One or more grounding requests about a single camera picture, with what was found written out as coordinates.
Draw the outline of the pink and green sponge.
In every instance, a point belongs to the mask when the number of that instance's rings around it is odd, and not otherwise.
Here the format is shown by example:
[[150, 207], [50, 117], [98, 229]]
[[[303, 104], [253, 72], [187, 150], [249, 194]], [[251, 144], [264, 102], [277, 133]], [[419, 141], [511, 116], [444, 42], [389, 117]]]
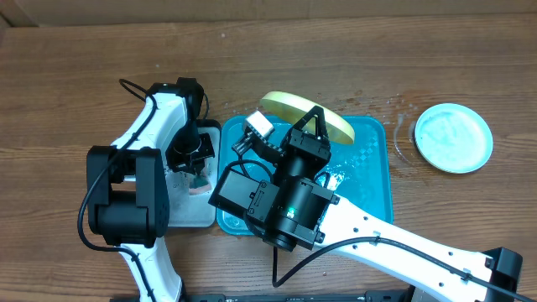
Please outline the pink and green sponge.
[[209, 176], [204, 169], [199, 174], [190, 174], [188, 180], [189, 195], [205, 194], [212, 188]]

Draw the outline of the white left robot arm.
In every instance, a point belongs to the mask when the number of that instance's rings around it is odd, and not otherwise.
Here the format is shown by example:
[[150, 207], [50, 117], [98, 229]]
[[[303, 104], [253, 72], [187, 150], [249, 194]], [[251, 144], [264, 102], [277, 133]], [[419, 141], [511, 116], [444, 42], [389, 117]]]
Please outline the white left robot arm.
[[139, 301], [181, 301], [184, 285], [164, 235], [177, 201], [208, 213], [199, 227], [215, 220], [207, 201], [216, 185], [221, 126], [209, 119], [208, 97], [195, 78], [149, 89], [119, 83], [144, 107], [121, 137], [88, 151], [78, 235], [88, 248], [124, 258]]

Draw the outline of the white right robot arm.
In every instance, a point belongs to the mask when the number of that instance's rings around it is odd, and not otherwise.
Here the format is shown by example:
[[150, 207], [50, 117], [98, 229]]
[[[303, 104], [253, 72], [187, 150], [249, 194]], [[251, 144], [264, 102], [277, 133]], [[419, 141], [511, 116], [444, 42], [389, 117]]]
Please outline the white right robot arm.
[[335, 252], [394, 276], [439, 301], [514, 301], [521, 266], [516, 253], [469, 252], [433, 242], [380, 220], [315, 177], [331, 159], [326, 115], [303, 114], [280, 145], [260, 112], [248, 116], [238, 155], [211, 195], [216, 208], [241, 218], [275, 250], [304, 247], [310, 258]]

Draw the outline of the light blue plate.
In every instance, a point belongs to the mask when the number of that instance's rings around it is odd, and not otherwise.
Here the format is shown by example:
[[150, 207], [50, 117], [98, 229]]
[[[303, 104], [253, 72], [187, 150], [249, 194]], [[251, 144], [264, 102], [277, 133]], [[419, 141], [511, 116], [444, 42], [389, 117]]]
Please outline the light blue plate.
[[415, 124], [414, 143], [429, 164], [452, 174], [480, 169], [493, 153], [493, 135], [486, 121], [455, 103], [426, 109]]

